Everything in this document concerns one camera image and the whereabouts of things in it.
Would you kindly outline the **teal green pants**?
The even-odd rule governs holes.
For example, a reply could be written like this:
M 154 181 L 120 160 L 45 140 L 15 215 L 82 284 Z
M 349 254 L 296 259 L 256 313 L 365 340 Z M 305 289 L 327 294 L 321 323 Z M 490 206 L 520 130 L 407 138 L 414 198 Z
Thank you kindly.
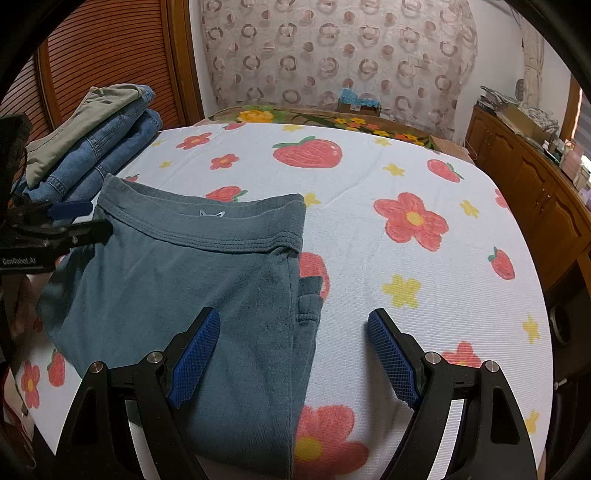
M 126 366 L 215 309 L 187 436 L 202 457 L 290 478 L 322 310 L 322 279 L 300 274 L 304 198 L 221 202 L 110 176 L 94 216 L 112 235 L 74 249 L 37 304 L 57 350 L 79 372 Z

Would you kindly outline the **upper folded blue jeans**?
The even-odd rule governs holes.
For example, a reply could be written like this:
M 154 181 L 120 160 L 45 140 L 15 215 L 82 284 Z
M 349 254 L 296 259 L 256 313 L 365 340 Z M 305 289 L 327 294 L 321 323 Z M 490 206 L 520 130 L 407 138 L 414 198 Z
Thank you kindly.
M 26 147 L 12 192 L 33 203 L 59 202 L 132 129 L 155 98 L 147 85 L 92 87 L 74 113 Z

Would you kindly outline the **folded blue jeans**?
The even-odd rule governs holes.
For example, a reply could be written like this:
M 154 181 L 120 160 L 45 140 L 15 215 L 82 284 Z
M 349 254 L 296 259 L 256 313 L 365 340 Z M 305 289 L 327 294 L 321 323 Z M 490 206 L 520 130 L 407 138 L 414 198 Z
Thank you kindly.
M 62 160 L 47 179 L 52 202 L 90 201 L 109 174 L 118 173 L 158 133 L 162 121 L 155 110 L 145 110 L 130 130 L 110 149 L 99 147 L 90 136 Z
M 132 129 L 155 98 L 147 85 L 92 87 L 74 113 L 26 147 L 12 192 L 33 203 L 59 202 Z

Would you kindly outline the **lower folded blue jeans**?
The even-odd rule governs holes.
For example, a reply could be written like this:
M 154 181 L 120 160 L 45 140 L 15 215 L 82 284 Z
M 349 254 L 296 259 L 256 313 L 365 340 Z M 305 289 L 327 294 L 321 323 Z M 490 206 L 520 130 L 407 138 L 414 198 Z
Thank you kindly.
M 47 179 L 52 202 L 90 201 L 109 174 L 118 173 L 158 133 L 162 121 L 155 110 L 145 110 L 130 130 L 110 149 L 99 147 L 90 136 L 62 160 Z

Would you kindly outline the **olive folded pants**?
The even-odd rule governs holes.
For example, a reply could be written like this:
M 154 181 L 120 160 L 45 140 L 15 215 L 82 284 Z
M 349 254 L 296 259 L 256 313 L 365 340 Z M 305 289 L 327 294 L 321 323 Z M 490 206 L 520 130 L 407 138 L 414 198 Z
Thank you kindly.
M 133 101 L 150 103 L 154 92 L 146 85 L 115 84 L 91 87 L 74 113 L 53 132 L 27 145 L 25 181 L 34 188 L 65 153 L 101 122 L 119 113 Z

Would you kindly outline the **white strawberry flower blanket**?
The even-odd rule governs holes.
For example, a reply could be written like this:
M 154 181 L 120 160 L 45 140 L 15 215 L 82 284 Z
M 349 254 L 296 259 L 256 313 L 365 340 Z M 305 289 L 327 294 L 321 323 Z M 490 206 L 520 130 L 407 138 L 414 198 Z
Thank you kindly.
M 536 460 L 552 406 L 545 302 L 522 232 L 477 167 L 400 141 L 271 123 L 166 130 L 120 177 L 229 204 L 298 193 L 322 317 L 295 445 L 301 479 L 377 479 L 411 419 L 370 348 L 383 308 L 426 350 L 502 368 Z

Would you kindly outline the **wooden sideboard cabinet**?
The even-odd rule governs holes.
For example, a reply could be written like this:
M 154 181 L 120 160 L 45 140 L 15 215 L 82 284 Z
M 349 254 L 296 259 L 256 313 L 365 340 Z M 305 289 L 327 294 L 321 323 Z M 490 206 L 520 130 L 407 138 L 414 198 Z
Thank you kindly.
M 476 105 L 466 134 L 476 165 L 497 185 L 530 250 L 544 292 L 590 252 L 590 212 L 563 172 Z

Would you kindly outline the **peach floral bed quilt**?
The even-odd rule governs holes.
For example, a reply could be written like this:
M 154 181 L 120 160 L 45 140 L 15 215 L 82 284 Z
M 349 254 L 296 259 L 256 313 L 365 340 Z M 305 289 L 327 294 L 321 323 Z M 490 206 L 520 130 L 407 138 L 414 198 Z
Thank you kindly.
M 451 140 L 440 138 L 423 130 L 392 120 L 372 116 L 301 109 L 280 106 L 242 105 L 217 111 L 198 122 L 205 123 L 277 123 L 295 126 L 318 126 L 339 130 L 357 131 L 385 138 L 400 140 L 426 149 L 441 152 L 473 164 L 469 151 Z

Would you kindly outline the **cardboard box with blue item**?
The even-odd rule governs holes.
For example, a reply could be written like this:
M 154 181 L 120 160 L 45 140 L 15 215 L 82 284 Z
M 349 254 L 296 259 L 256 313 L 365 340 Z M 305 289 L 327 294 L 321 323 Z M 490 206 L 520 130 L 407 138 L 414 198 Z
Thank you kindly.
M 358 95 L 351 88 L 344 88 L 339 96 L 338 111 L 379 117 L 382 107 L 372 94 Z

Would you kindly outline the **clutter on cabinet top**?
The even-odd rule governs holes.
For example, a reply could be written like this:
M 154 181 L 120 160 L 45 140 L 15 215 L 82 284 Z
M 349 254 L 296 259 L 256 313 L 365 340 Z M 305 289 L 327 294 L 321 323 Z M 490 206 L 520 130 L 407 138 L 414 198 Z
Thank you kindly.
M 581 139 L 575 138 L 584 97 L 575 78 L 570 79 L 567 107 L 561 122 L 539 107 L 524 106 L 517 99 L 489 87 L 483 90 L 485 94 L 475 108 L 480 113 L 487 113 L 493 124 L 486 127 L 484 119 L 475 118 L 467 138 L 479 165 L 487 164 L 492 156 L 493 143 L 501 137 L 500 129 L 505 127 L 512 136 L 523 139 L 539 152 L 547 153 L 573 181 L 577 190 L 586 192 L 590 189 L 588 149 Z

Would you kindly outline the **circle patterned sheer curtain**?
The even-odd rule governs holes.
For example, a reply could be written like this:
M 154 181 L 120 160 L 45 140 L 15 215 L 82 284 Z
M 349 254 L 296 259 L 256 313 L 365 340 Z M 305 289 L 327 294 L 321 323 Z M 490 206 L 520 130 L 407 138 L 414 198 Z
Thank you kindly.
M 343 90 L 445 139 L 477 53 L 466 1 L 201 1 L 219 107 L 334 110 Z

